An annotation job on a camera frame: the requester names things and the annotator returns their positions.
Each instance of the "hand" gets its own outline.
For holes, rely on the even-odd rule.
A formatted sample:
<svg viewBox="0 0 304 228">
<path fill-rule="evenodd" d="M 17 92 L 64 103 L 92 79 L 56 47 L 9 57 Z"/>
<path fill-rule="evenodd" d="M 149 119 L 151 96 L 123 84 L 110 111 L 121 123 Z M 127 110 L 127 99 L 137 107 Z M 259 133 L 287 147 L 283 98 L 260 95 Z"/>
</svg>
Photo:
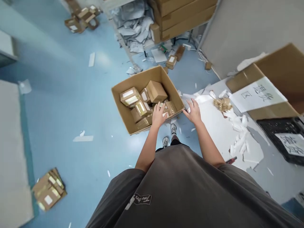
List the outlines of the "hand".
<svg viewBox="0 0 304 228">
<path fill-rule="evenodd" d="M 202 119 L 200 117 L 200 108 L 196 100 L 191 98 L 192 102 L 188 101 L 188 104 L 190 106 L 190 113 L 188 113 L 186 110 L 183 109 L 183 113 L 185 116 L 195 125 L 202 122 Z"/>
<path fill-rule="evenodd" d="M 155 127 L 159 129 L 161 125 L 165 122 L 166 118 L 168 117 L 168 113 L 165 114 L 165 116 L 162 116 L 162 113 L 164 111 L 165 105 L 160 107 L 160 102 L 158 102 L 157 105 L 154 107 L 153 116 L 152 116 L 152 127 Z"/>
</svg>

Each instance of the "white sneaker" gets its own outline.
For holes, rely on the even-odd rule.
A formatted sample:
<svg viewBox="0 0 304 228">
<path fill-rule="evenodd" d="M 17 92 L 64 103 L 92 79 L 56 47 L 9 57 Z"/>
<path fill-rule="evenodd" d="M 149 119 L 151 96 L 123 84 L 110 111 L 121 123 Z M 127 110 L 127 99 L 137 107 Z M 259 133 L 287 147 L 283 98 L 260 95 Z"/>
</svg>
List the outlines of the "white sneaker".
<svg viewBox="0 0 304 228">
<path fill-rule="evenodd" d="M 172 136 L 176 135 L 176 125 L 172 123 L 170 128 L 171 128 L 171 135 Z"/>
<path fill-rule="evenodd" d="M 162 147 L 165 148 L 168 146 L 168 142 L 169 142 L 169 138 L 168 137 L 164 137 L 162 140 Z"/>
</svg>

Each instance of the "blue vinyl floor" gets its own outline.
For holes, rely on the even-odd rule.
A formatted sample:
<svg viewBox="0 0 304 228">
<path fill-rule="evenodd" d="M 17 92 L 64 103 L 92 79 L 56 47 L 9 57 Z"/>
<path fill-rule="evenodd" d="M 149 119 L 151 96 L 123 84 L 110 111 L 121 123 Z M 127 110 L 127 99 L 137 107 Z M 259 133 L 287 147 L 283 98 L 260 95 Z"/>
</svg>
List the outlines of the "blue vinyl floor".
<svg viewBox="0 0 304 228">
<path fill-rule="evenodd" d="M 71 228 L 83 228 L 111 179 L 135 166 L 147 137 L 147 132 L 128 135 L 112 98 L 111 87 L 129 77 L 132 65 L 103 15 L 95 31 L 72 34 L 64 26 L 69 14 L 59 1 L 14 2 L 9 7 L 0 1 L 0 30 L 16 38 L 19 61 L 0 68 L 0 79 L 29 79 L 32 91 L 24 100 L 35 179 L 57 167 L 68 192 L 24 227 L 68 227 L 71 222 Z M 95 65 L 88 67 L 92 52 Z M 156 65 L 143 58 L 138 54 L 134 59 L 144 70 Z M 195 51 L 185 51 L 169 70 L 176 89 L 188 94 L 218 81 L 209 73 Z M 191 132 L 193 125 L 183 114 L 177 126 L 180 141 L 200 154 L 196 131 Z M 73 142 L 83 130 L 94 140 Z M 157 147 L 169 134 L 169 126 L 162 126 Z"/>
</svg>

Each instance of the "gray t-shirt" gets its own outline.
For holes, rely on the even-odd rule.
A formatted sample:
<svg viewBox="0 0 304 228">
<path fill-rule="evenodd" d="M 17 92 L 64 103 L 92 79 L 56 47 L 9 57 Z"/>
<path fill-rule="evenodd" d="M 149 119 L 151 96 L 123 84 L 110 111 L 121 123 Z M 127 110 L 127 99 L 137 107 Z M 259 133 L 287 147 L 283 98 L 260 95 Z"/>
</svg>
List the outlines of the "gray t-shirt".
<svg viewBox="0 0 304 228">
<path fill-rule="evenodd" d="M 215 168 L 185 145 L 156 153 L 145 174 L 128 169 L 109 184 L 87 228 L 304 227 L 246 172 Z"/>
</svg>

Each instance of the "t-shirt logo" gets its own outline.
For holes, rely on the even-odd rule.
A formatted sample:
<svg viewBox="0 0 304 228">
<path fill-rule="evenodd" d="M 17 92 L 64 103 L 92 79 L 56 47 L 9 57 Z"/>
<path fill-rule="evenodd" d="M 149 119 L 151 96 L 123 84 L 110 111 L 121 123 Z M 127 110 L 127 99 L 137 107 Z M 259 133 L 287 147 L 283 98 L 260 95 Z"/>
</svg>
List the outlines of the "t-shirt logo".
<svg viewBox="0 0 304 228">
<path fill-rule="evenodd" d="M 130 208 L 130 206 L 132 205 L 132 203 L 134 203 L 135 205 L 139 205 L 139 204 L 150 205 L 151 200 L 152 200 L 152 195 L 141 196 L 138 193 L 134 193 L 134 195 L 130 199 L 129 203 L 127 204 L 125 210 L 128 210 Z"/>
</svg>

